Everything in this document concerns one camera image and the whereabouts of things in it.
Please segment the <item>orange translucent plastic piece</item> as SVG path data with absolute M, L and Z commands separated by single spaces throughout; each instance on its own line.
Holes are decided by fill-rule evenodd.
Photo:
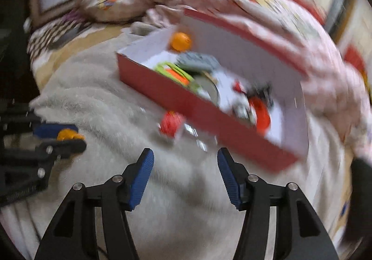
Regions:
M 57 140 L 59 141 L 65 141 L 65 140 L 84 140 L 84 136 L 78 133 L 77 131 L 70 129 L 70 128 L 65 128 L 62 129 L 58 135 L 57 135 Z

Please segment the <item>clear bottle red label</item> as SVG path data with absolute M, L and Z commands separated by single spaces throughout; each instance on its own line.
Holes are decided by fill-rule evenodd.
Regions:
M 218 138 L 215 135 L 197 128 L 189 123 L 185 116 L 174 111 L 167 111 L 163 115 L 158 124 L 158 133 L 171 144 L 183 136 L 192 138 L 204 152 L 218 145 Z

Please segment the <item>white black robot figure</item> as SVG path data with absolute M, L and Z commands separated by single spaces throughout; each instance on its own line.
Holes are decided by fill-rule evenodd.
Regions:
M 271 109 L 274 100 L 271 97 L 272 84 L 266 82 L 263 85 L 253 85 L 250 89 L 246 88 L 239 80 L 233 83 L 232 89 L 241 97 L 232 106 L 234 115 L 242 120 L 248 120 L 252 125 L 257 124 L 258 110 L 252 105 L 253 100 L 258 99 L 263 103 L 264 108 Z

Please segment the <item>green orange toy cutter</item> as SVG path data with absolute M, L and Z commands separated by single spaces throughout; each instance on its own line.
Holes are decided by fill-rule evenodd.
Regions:
M 201 88 L 189 73 L 174 63 L 158 63 L 153 70 L 193 92 L 197 92 Z

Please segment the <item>black tape roll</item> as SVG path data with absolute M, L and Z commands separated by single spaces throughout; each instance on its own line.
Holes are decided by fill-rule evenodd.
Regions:
M 201 98 L 204 98 L 215 106 L 219 105 L 219 91 L 216 84 L 206 75 L 199 74 L 194 76 L 192 83 L 195 87 L 195 92 Z

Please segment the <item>grey plastic base plate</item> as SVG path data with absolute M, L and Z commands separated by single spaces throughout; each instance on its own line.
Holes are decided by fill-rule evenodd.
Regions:
M 199 52 L 181 53 L 175 64 L 181 69 L 192 72 L 212 72 L 220 67 L 220 63 L 214 56 Z

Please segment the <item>small blue piece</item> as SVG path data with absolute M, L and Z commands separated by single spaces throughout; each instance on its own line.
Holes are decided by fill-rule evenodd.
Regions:
M 348 201 L 344 203 L 344 205 L 343 205 L 343 207 L 342 207 L 342 210 L 341 210 L 341 212 L 340 212 L 340 216 L 341 216 L 341 217 L 343 217 L 343 216 L 345 215 L 345 213 L 346 213 L 346 211 L 347 211 L 347 208 L 348 208 L 348 205 L 349 205 L 349 202 L 348 202 Z

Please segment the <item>polka dot pillow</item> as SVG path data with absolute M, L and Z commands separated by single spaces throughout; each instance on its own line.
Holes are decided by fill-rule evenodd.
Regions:
M 47 50 L 61 48 L 91 25 L 92 23 L 77 10 L 71 10 L 36 29 L 28 39 L 27 54 L 30 61 L 33 62 Z

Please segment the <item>white fluffy towel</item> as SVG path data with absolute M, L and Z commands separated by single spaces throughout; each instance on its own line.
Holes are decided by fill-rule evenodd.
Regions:
M 151 103 L 119 80 L 122 37 L 70 57 L 50 78 L 32 108 L 46 120 L 76 124 L 86 151 L 56 162 L 49 187 L 1 210 L 14 245 L 33 259 L 51 218 L 73 184 L 104 183 L 134 162 L 146 147 L 154 168 L 140 205 L 128 215 L 141 259 L 231 259 L 244 214 L 229 202 L 216 149 L 193 140 L 163 144 L 148 115 Z

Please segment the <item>orange plastic dish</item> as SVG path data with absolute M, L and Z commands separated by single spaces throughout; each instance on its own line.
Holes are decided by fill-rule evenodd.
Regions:
M 255 110 L 257 115 L 256 130 L 259 134 L 265 136 L 270 129 L 271 119 L 266 104 L 257 97 L 248 99 L 250 106 Z

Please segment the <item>red cardboard box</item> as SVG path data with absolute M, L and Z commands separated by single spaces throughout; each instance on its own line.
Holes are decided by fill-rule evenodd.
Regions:
M 192 50 L 213 56 L 218 67 L 209 76 L 196 76 L 201 88 L 194 93 L 170 64 L 177 54 L 172 36 L 190 36 Z M 219 18 L 185 10 L 178 25 L 157 30 L 118 50 L 122 82 L 165 110 L 185 116 L 187 122 L 227 148 L 264 169 L 278 172 L 308 155 L 309 141 L 301 82 L 305 70 L 288 54 L 268 42 Z M 233 115 L 237 84 L 246 89 L 270 84 L 274 105 L 257 110 L 257 125 Z

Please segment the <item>orange ball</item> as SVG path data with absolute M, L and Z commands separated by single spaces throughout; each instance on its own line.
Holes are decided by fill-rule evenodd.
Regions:
M 186 52 L 192 48 L 192 39 L 184 32 L 175 32 L 170 39 L 170 47 L 177 52 Z

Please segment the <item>pink checkered cartoon quilt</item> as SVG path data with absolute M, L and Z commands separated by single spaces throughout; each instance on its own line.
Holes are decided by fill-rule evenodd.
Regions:
M 360 73 L 342 56 L 329 34 L 291 0 L 75 0 L 95 22 L 141 17 L 159 28 L 178 23 L 186 8 L 224 20 L 289 56 L 308 77 L 306 105 L 325 115 L 358 157 L 371 158 L 371 105 Z

